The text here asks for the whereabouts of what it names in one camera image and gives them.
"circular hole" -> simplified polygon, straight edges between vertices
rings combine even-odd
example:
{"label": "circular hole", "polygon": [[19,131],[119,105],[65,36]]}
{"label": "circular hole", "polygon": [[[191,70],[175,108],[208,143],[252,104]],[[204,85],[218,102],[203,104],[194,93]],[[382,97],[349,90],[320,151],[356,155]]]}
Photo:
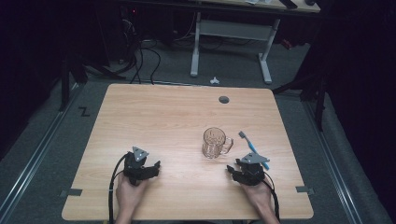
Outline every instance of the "circular hole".
{"label": "circular hole", "polygon": [[222,104],[228,104],[228,103],[230,102],[230,99],[229,99],[227,96],[220,96],[220,97],[219,97],[219,101],[220,101]]}

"human hand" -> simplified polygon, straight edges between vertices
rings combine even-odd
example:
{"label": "human hand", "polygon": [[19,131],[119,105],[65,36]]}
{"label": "human hand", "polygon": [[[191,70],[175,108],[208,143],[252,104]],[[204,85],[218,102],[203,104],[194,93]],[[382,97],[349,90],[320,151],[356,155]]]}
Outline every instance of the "human hand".
{"label": "human hand", "polygon": [[[268,186],[271,187],[271,184],[266,178],[264,179],[264,181],[268,184]],[[260,182],[260,184],[256,186],[248,186],[244,184],[240,185],[245,191],[248,200],[266,224],[279,223],[276,218],[274,209],[272,208],[271,189],[268,188],[268,186],[266,186],[262,182]]]}
{"label": "human hand", "polygon": [[116,219],[117,224],[131,223],[134,210],[142,200],[148,182],[143,180],[138,186],[133,186],[127,176],[123,173],[119,174],[116,195],[120,210]]}

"mug handle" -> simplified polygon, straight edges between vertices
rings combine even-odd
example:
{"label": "mug handle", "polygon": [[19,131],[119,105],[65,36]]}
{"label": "mug handle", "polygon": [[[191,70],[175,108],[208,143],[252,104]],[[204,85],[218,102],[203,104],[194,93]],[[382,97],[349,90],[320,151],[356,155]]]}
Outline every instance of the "mug handle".
{"label": "mug handle", "polygon": [[229,138],[229,137],[225,137],[225,143],[224,143],[223,149],[221,150],[220,154],[227,154],[230,151],[232,146],[233,146],[233,139]]}

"small white object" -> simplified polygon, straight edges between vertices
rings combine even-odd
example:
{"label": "small white object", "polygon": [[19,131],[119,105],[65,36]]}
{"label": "small white object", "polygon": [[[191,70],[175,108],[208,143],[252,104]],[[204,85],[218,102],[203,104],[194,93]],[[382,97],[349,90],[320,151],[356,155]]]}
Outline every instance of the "small white object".
{"label": "small white object", "polygon": [[212,83],[212,84],[219,84],[220,81],[218,81],[218,79],[217,79],[216,77],[213,77],[213,79],[210,80],[210,83]]}

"black cable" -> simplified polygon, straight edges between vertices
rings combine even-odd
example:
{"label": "black cable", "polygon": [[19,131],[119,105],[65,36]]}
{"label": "black cable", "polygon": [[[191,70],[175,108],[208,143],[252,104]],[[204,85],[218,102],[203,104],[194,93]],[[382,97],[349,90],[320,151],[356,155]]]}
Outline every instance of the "black cable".
{"label": "black cable", "polygon": [[224,38],[221,37],[221,38],[219,39],[219,44],[218,44],[217,46],[215,46],[214,48],[206,48],[206,47],[204,47],[202,44],[200,44],[199,47],[200,47],[201,49],[215,50],[215,49],[220,48],[220,47],[223,45],[223,43],[224,43]]}
{"label": "black cable", "polygon": [[143,66],[143,52],[142,52],[142,48],[139,48],[139,52],[140,52],[140,59],[141,59],[141,62],[140,62],[139,67],[136,67],[136,73],[135,73],[134,76],[132,77],[132,79],[131,79],[131,81],[129,82],[129,84],[132,84],[132,83],[134,82],[134,79],[135,79],[136,77],[139,78],[139,84],[142,83],[141,80],[140,80],[140,76],[139,76],[140,69],[141,69],[142,66]]}
{"label": "black cable", "polygon": [[78,54],[76,54],[75,56],[76,56],[76,58],[77,58],[82,64],[89,65],[89,66],[91,66],[92,68],[94,68],[95,70],[101,72],[102,74],[104,74],[104,75],[106,75],[106,76],[108,76],[108,77],[112,77],[112,78],[114,78],[114,79],[125,79],[125,77],[120,77],[120,76],[118,76],[118,75],[115,74],[114,72],[111,72],[111,71],[109,71],[108,69],[104,68],[104,67],[103,67],[101,64],[99,64],[99,63],[96,63],[96,62],[94,62],[94,61],[91,61],[91,60],[89,60],[89,59],[86,59],[86,58],[84,58],[83,56],[78,55]]}
{"label": "black cable", "polygon": [[116,179],[117,170],[119,169],[120,163],[125,159],[126,154],[121,157],[119,162],[117,162],[116,167],[114,168],[113,175],[111,176],[110,186],[108,187],[108,221],[110,224],[114,223],[114,215],[113,215],[113,188],[114,188],[114,180]]}
{"label": "black cable", "polygon": [[186,38],[190,38],[190,37],[192,37],[192,36],[195,36],[195,35],[189,35],[189,34],[190,34],[190,32],[191,32],[191,30],[192,30],[192,27],[193,27],[193,25],[194,25],[196,15],[197,15],[197,13],[194,12],[194,14],[192,15],[191,25],[190,25],[190,28],[189,28],[189,30],[187,31],[187,33],[184,34],[182,37],[180,37],[180,38],[178,38],[178,39],[174,39],[174,42],[179,41],[179,40],[183,40],[183,39],[186,39]]}
{"label": "black cable", "polygon": [[[194,35],[185,37],[183,39],[175,40],[173,43],[181,47],[188,47],[195,43],[194,39],[191,39],[192,37],[194,37]],[[178,42],[188,42],[188,44],[180,44]]]}
{"label": "black cable", "polygon": [[243,43],[238,43],[236,41],[233,41],[234,38],[225,38],[224,43],[227,44],[232,44],[232,45],[237,45],[237,46],[245,46],[250,44],[250,42],[257,42],[257,40],[249,39],[249,40],[244,40]]}
{"label": "black cable", "polygon": [[134,50],[137,48],[138,48],[137,43],[131,44],[127,47],[126,54],[128,55],[128,53],[130,53],[131,58],[130,58],[128,64],[124,68],[121,68],[119,71],[114,72],[114,74],[119,75],[121,73],[124,73],[124,72],[130,70],[131,68],[133,68],[137,64],[137,59],[136,59],[136,56],[134,55]]}
{"label": "black cable", "polygon": [[145,49],[145,50],[149,50],[149,51],[151,51],[151,52],[157,54],[157,56],[158,56],[158,63],[157,63],[157,66],[154,68],[154,71],[152,71],[151,75],[149,76],[149,80],[151,81],[151,85],[154,85],[153,76],[154,76],[155,71],[157,71],[158,67],[160,66],[160,63],[161,63],[161,56],[160,56],[159,53],[157,53],[157,51],[155,51],[155,50],[153,50],[153,49]]}
{"label": "black cable", "polygon": [[[114,71],[114,72],[112,72],[112,73],[115,74],[115,75],[122,74],[122,73],[124,73],[124,72],[130,70],[131,68],[133,68],[133,67],[136,65],[136,61],[137,61],[136,57],[135,57],[135,56],[132,56],[132,58],[130,59],[130,61],[128,62],[128,64],[127,64],[125,67],[121,68],[121,69],[118,70],[118,71]],[[93,75],[95,75],[95,76],[98,76],[98,77],[104,75],[104,73],[95,73],[94,71],[92,71],[92,70],[89,69],[88,67],[85,67],[85,71],[88,72],[88,73],[90,73],[90,74],[93,74]]]}
{"label": "black cable", "polygon": [[265,184],[265,186],[268,187],[268,189],[271,190],[271,194],[274,197],[275,216],[276,216],[277,220],[280,222],[280,218],[279,218],[279,200],[277,199],[277,195],[275,193],[275,184],[274,184],[273,179],[271,178],[271,176],[269,176],[267,173],[264,172],[264,174],[266,176],[268,176],[268,178],[270,178],[270,180],[271,180],[271,184],[272,184],[272,187],[271,187],[267,182],[265,182],[263,179],[259,179],[257,176],[255,176],[253,173],[251,173],[249,170],[247,170],[247,172],[250,173],[252,176],[254,176],[256,179],[260,180],[262,183]]}

